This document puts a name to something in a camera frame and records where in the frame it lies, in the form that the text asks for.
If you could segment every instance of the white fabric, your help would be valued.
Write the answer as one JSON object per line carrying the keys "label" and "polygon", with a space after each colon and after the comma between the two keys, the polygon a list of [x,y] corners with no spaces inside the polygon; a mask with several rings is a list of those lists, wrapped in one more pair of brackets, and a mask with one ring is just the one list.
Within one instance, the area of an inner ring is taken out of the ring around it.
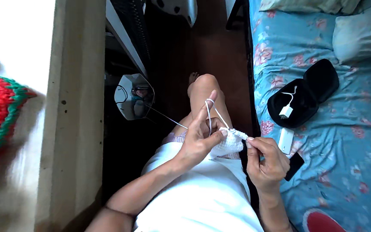
{"label": "white fabric", "polygon": [[242,140],[248,138],[246,134],[236,129],[228,129],[224,127],[220,128],[220,130],[226,130],[228,132],[227,138],[213,147],[209,157],[215,158],[243,150]]}
{"label": "white fabric", "polygon": [[259,11],[320,12],[351,14],[360,0],[262,0]]}
{"label": "white fabric", "polygon": [[337,17],[333,50],[341,63],[371,57],[371,15]]}
{"label": "white fabric", "polygon": [[[181,146],[162,145],[142,174],[172,159]],[[157,194],[137,216],[134,231],[263,231],[249,199],[240,160],[205,159]]]}

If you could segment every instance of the white charging cable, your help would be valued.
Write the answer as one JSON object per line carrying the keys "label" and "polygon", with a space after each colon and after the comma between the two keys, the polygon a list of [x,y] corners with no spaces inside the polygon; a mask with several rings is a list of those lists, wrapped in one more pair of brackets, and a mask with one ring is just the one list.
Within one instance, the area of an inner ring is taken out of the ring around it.
{"label": "white charging cable", "polygon": [[280,116],[281,119],[287,119],[288,117],[290,117],[290,114],[293,111],[293,108],[290,107],[290,104],[291,104],[291,101],[294,98],[293,95],[296,94],[296,89],[297,89],[297,86],[294,87],[294,93],[282,92],[284,94],[290,95],[291,96],[291,100],[290,100],[290,102],[285,107],[283,107],[281,109],[280,114],[279,114],[279,116]]}

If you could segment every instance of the red shoe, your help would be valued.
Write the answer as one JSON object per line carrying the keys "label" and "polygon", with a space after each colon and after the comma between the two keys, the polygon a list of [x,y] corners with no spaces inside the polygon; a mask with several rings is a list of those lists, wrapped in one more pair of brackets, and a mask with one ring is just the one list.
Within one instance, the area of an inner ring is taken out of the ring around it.
{"label": "red shoe", "polygon": [[310,209],[303,216],[306,232],[346,232],[334,219],[320,209]]}

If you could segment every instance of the black phone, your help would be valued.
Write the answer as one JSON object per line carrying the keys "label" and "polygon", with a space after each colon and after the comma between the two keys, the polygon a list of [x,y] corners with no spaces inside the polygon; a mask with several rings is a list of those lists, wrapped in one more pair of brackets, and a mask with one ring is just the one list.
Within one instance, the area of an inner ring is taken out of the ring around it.
{"label": "black phone", "polygon": [[290,169],[286,173],[286,177],[284,178],[286,181],[290,181],[291,178],[296,174],[296,172],[300,169],[300,167],[304,164],[303,158],[296,152],[290,158]]}

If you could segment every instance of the white crochet fabric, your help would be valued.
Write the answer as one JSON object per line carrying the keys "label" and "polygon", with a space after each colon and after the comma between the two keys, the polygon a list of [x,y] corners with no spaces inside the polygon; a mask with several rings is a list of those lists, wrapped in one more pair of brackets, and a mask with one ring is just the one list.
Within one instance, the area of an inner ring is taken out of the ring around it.
{"label": "white crochet fabric", "polygon": [[228,131],[228,135],[225,140],[213,147],[210,152],[211,157],[223,156],[243,150],[242,140],[247,140],[248,136],[246,134],[236,129],[224,127],[220,128],[220,130]]}

